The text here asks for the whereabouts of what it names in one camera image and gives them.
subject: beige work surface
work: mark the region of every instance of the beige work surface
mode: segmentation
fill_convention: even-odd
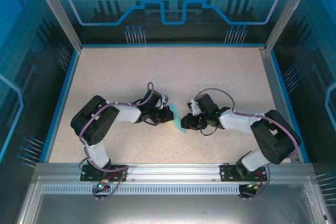
[[[74,163],[85,157],[70,121],[93,96],[132,102],[143,98],[149,81],[176,104],[180,118],[189,113],[186,103],[209,87],[231,94],[237,111],[275,108],[258,48],[84,48],[50,162]],[[220,108],[232,106],[224,94],[208,93]],[[115,122],[104,142],[113,163],[230,163],[257,147],[254,137],[244,132],[217,130],[206,137],[200,131],[182,133],[172,122]]]

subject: purple cable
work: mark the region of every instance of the purple cable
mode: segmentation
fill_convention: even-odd
[[[285,127],[283,127],[280,123],[278,123],[278,122],[274,121],[273,119],[268,118],[264,115],[246,114],[246,113],[236,112],[235,111],[236,102],[233,99],[233,97],[229,93],[227,93],[226,91],[218,89],[218,88],[207,88],[207,89],[202,90],[200,93],[198,93],[197,96],[195,96],[194,100],[197,99],[200,94],[202,94],[203,92],[205,92],[207,90],[216,90],[216,91],[219,91],[219,92],[222,92],[222,93],[226,94],[232,101],[232,111],[233,111],[234,114],[240,115],[240,116],[248,116],[248,117],[251,117],[251,118],[262,118],[262,119],[267,120],[270,123],[273,123],[274,125],[278,126],[280,129],[283,130],[283,132],[285,132],[289,136],[289,138],[293,141],[293,144],[294,144],[294,147],[295,147],[294,152],[291,155],[289,155],[287,158],[293,157],[298,153],[299,146],[298,146],[294,136],[292,134],[290,134],[290,132],[288,130],[286,130]]]
[[[194,100],[196,100],[200,96],[200,94],[202,94],[203,92],[205,92],[207,90],[216,90],[216,91],[219,91],[219,92],[222,92],[222,93],[226,94],[226,96],[228,96],[231,99],[231,101],[232,101],[232,110],[235,109],[235,106],[236,106],[235,99],[233,99],[233,97],[229,93],[227,93],[226,91],[224,91],[222,89],[218,89],[218,88],[203,89],[200,93],[197,94],[197,96],[195,96]]]
[[[265,120],[269,121],[270,123],[273,123],[274,125],[278,126],[280,129],[282,129],[283,132],[285,132],[289,136],[289,138],[293,141],[293,145],[295,147],[294,152],[292,154],[290,154],[287,158],[294,157],[296,154],[298,154],[298,148],[299,148],[298,143],[296,142],[293,135],[290,134],[290,132],[288,130],[286,130],[286,128],[283,127],[280,123],[278,123],[278,122],[274,121],[273,119],[268,118],[264,115],[258,115],[258,114],[252,115],[252,114],[240,113],[240,112],[236,112],[236,111],[233,111],[233,113],[236,114],[236,115],[241,115],[241,116],[249,116],[251,118],[265,119]]]
[[[148,97],[145,101],[143,101],[143,102],[141,102],[141,103],[138,103],[138,104],[132,104],[132,103],[124,103],[124,102],[112,102],[112,103],[106,104],[105,106],[103,106],[102,108],[100,108],[100,110],[98,110],[98,111],[96,112],[96,114],[93,115],[93,117],[87,122],[87,124],[83,127],[83,129],[82,129],[81,132],[79,133],[79,141],[83,144],[85,155],[86,155],[86,157],[88,158],[88,161],[90,162],[90,164],[91,164],[94,168],[96,168],[96,169],[98,169],[98,170],[100,170],[100,171],[102,171],[102,172],[106,172],[106,173],[115,173],[115,172],[120,172],[120,171],[122,171],[122,170],[125,170],[125,172],[124,172],[123,175],[121,176],[121,178],[120,178],[118,184],[116,185],[116,187],[114,188],[114,190],[113,190],[108,196],[106,196],[105,198],[110,197],[110,196],[115,192],[115,190],[118,188],[118,186],[120,185],[120,183],[121,183],[121,181],[123,180],[123,178],[126,176],[127,171],[128,171],[128,169],[129,169],[129,166],[127,165],[127,166],[121,167],[121,168],[119,168],[119,169],[113,169],[113,170],[108,170],[108,169],[100,168],[98,165],[96,165],[95,162],[92,161],[92,158],[90,157],[90,154],[89,154],[89,152],[88,152],[88,150],[87,150],[87,148],[86,148],[86,142],[83,140],[83,134],[84,134],[85,130],[89,127],[89,125],[96,119],[96,117],[97,117],[102,111],[104,111],[105,109],[107,109],[107,108],[110,107],[110,106],[114,106],[114,105],[119,104],[119,105],[125,105],[125,106],[130,106],[130,107],[137,107],[137,106],[141,106],[141,105],[144,105],[145,103],[147,103],[147,102],[150,100],[150,98],[152,97],[152,95],[153,95],[153,92],[154,92],[154,84],[153,84],[152,82],[149,82],[149,83],[147,84],[147,89],[148,89],[148,90],[151,90],[151,94],[149,95],[149,97]],[[92,194],[92,195],[93,195],[94,197],[96,196],[96,194],[95,194],[95,189],[93,190],[93,194]]]

